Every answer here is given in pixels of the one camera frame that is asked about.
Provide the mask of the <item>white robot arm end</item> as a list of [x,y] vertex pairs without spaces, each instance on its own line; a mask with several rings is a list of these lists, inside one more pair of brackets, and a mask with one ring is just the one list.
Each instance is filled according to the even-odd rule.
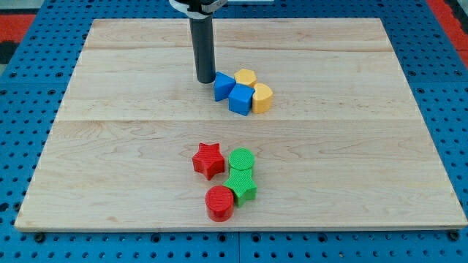
[[192,19],[205,19],[228,3],[228,0],[169,0],[172,8]]

